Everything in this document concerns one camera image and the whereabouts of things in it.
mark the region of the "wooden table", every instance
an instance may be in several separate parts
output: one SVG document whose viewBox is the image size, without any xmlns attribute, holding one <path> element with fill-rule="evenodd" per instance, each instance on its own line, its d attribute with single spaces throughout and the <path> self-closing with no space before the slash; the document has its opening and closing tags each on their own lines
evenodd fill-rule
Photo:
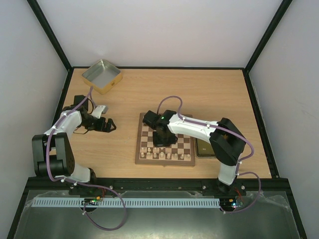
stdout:
<svg viewBox="0 0 319 239">
<path fill-rule="evenodd" d="M 65 106 L 73 103 L 75 95 L 87 95 L 89 86 L 81 76 L 85 70 L 74 70 Z M 70 143 L 77 163 L 93 168 L 97 177 L 217 178 L 220 167 L 217 159 L 196 158 L 194 167 L 135 164 L 140 113 L 156 111 L 164 97 L 178 95 L 183 99 L 182 114 L 203 120 L 231 119 L 255 147 L 254 156 L 243 161 L 239 172 L 253 171 L 261 178 L 271 178 L 241 70 L 122 69 L 122 72 L 122 81 L 111 91 L 92 94 L 98 105 L 109 107 L 104 116 L 114 120 L 117 130 L 73 134 Z M 162 110 L 176 111 L 178 105 L 177 99 L 170 99 L 163 103 Z M 249 153 L 246 146 L 243 155 Z"/>
</svg>

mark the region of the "white wall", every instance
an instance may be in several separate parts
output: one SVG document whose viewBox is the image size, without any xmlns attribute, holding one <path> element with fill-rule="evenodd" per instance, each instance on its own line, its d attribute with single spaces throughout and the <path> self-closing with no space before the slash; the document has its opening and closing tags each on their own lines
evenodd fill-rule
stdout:
<svg viewBox="0 0 319 239">
<path fill-rule="evenodd" d="M 72 66 L 245 67 L 281 0 L 38 0 Z"/>
<path fill-rule="evenodd" d="M 34 175 L 31 139 L 52 123 L 66 70 L 25 0 L 0 7 L 0 238 Z"/>
<path fill-rule="evenodd" d="M 293 1 L 251 71 L 281 177 L 318 238 L 319 1 Z"/>
</svg>

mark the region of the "purple cable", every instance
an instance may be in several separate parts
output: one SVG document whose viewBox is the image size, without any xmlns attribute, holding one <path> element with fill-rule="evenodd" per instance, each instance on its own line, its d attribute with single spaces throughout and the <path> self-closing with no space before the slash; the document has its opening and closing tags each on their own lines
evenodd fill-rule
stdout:
<svg viewBox="0 0 319 239">
<path fill-rule="evenodd" d="M 92 99 L 92 95 L 91 95 L 91 94 L 92 94 L 92 90 L 93 90 L 93 86 L 91 86 L 90 91 L 89 91 L 89 93 L 87 94 L 87 96 L 86 96 L 75 108 L 73 108 L 71 111 L 69 111 L 69 112 L 66 114 L 66 116 L 63 115 L 63 116 L 54 124 L 54 126 L 55 126 L 56 128 L 58 128 L 59 125 L 65 120 L 65 118 L 66 118 L 68 115 L 70 115 L 71 113 L 75 112 L 75 111 L 86 101 L 86 99 L 87 99 L 88 97 L 91 98 L 91 101 L 92 101 L 92 103 L 93 103 L 93 106 L 96 107 L 96 104 L 94 103 L 94 101 L 93 101 L 93 99 Z M 90 222 L 91 222 L 94 226 L 96 226 L 97 228 L 99 228 L 99 229 L 101 229 L 101 230 L 104 230 L 104 231 L 114 231 L 114 230 L 120 228 L 121 226 L 123 226 L 124 223 L 126 222 L 126 219 L 127 219 L 127 209 L 126 209 L 126 207 L 125 207 L 125 202 L 124 202 L 124 200 L 122 199 L 122 197 L 121 197 L 116 191 L 114 191 L 114 190 L 112 190 L 112 189 L 110 189 L 110 188 L 108 188 L 108 187 L 105 187 L 105 186 L 93 185 L 93 184 L 91 185 L 91 184 L 86 184 L 86 183 L 82 183 L 82 182 L 76 182 L 75 180 L 68 179 L 68 178 L 65 178 L 65 177 L 58 177 L 58 178 L 54 178 L 54 177 L 53 177 L 53 175 L 52 175 L 52 173 L 51 173 L 51 169 L 50 169 L 50 143 L 51 143 L 51 139 L 52 139 L 52 136 L 53 136 L 53 134 L 54 134 L 55 131 L 56 131 L 56 129 L 55 129 L 55 128 L 52 128 L 52 130 L 51 130 L 51 132 L 50 132 L 50 134 L 49 134 L 48 140 L 47 140 L 47 145 L 46 145 L 46 159 L 45 159 L 45 161 L 46 161 L 46 169 L 47 169 L 47 172 L 48 172 L 48 175 L 49 175 L 50 180 L 53 181 L 53 182 L 56 182 L 56 181 L 59 181 L 59 180 L 63 180 L 63 179 L 64 179 L 65 181 L 67 181 L 67 182 L 69 182 L 69 183 L 77 183 L 77 184 L 79 184 L 79 185 L 86 186 L 86 187 L 104 188 L 104 189 L 106 189 L 106 190 L 108 190 L 108 191 L 114 193 L 114 194 L 121 200 L 121 202 L 122 202 L 122 204 L 123 204 L 123 209 L 124 209 L 124 217 L 123 217 L 121 223 L 120 223 L 117 227 L 115 227 L 115 228 L 110 228 L 110 229 L 109 229 L 109 228 L 104 228 L 104 227 L 102 227 L 102 226 L 96 224 L 96 223 L 91 219 L 91 217 L 86 213 L 86 211 L 85 211 L 86 205 L 84 206 L 83 211 L 85 212 L 85 215 L 86 215 L 87 218 L 90 220 Z"/>
<path fill-rule="evenodd" d="M 241 212 L 243 212 L 243 211 L 245 211 L 245 210 L 251 208 L 251 207 L 257 202 L 257 200 L 258 200 L 258 198 L 259 198 L 259 196 L 260 196 L 260 193 L 261 193 L 261 181 L 260 181 L 260 178 L 259 178 L 259 176 L 258 176 L 256 173 L 254 173 L 254 172 L 240 173 L 239 176 L 245 175 L 245 174 L 254 174 L 254 175 L 257 177 L 257 179 L 258 179 L 258 185 L 259 185 L 259 186 L 258 186 L 258 192 L 257 192 L 256 198 L 254 199 L 254 201 L 253 201 L 251 204 L 249 204 L 249 206 L 245 207 L 244 209 L 238 210 L 238 211 L 226 212 L 226 211 L 224 211 L 224 210 L 220 207 L 220 210 L 221 210 L 223 213 L 225 213 L 225 214 L 241 213 Z"/>
<path fill-rule="evenodd" d="M 159 114 L 160 106 L 162 105 L 162 103 L 163 103 L 164 101 L 166 101 L 167 99 L 169 99 L 169 98 L 177 98 L 177 99 L 179 99 L 180 105 L 179 105 L 179 107 L 178 107 L 178 109 L 177 109 L 177 115 L 178 115 L 178 117 L 182 120 L 183 117 L 182 117 L 182 115 L 180 114 L 180 109 L 181 109 L 181 107 L 182 107 L 182 105 L 183 105 L 183 100 L 182 100 L 181 97 L 179 97 L 179 96 L 168 96 L 168 97 L 164 98 L 164 99 L 160 102 L 160 104 L 159 104 L 159 106 L 158 106 L 157 114 Z M 187 119 L 187 117 L 184 117 L 184 118 L 185 118 L 185 119 L 183 119 L 183 120 L 184 120 L 185 122 L 194 123 L 194 124 L 201 125 L 201 126 L 207 126 L 207 124 L 205 124 L 205 123 L 197 122 L 197 121 L 194 121 L 194 120 L 189 120 L 189 119 Z M 247 156 L 245 156 L 245 157 L 242 157 L 242 158 L 240 158 L 240 159 L 238 160 L 237 166 L 236 166 L 236 171 L 235 171 L 235 173 L 237 174 L 237 173 L 238 173 L 238 169 L 239 169 L 239 163 L 240 163 L 241 161 L 243 161 L 244 159 L 250 158 L 251 156 L 254 155 L 255 149 L 254 149 L 253 145 L 252 145 L 246 138 L 244 138 L 243 136 L 241 136 L 241 135 L 239 135 L 239 134 L 237 134 L 237 133 L 235 133 L 235 132 L 233 132 L 233 131 L 231 131 L 231 130 L 229 130 L 229 129 L 226 129 L 226 128 L 223 128 L 223 127 L 220 127 L 220 126 L 216 126 L 216 125 L 212 125 L 212 124 L 210 124 L 209 126 L 212 127 L 212 128 L 220 129 L 220 130 L 222 130 L 222 131 L 225 131 L 225 132 L 227 132 L 227 133 L 230 133 L 230 134 L 232 134 L 232 135 L 238 137 L 239 139 L 241 139 L 242 141 L 244 141 L 246 144 L 248 144 L 249 147 L 251 148 L 251 153 L 250 153 L 249 155 L 247 155 Z"/>
</svg>

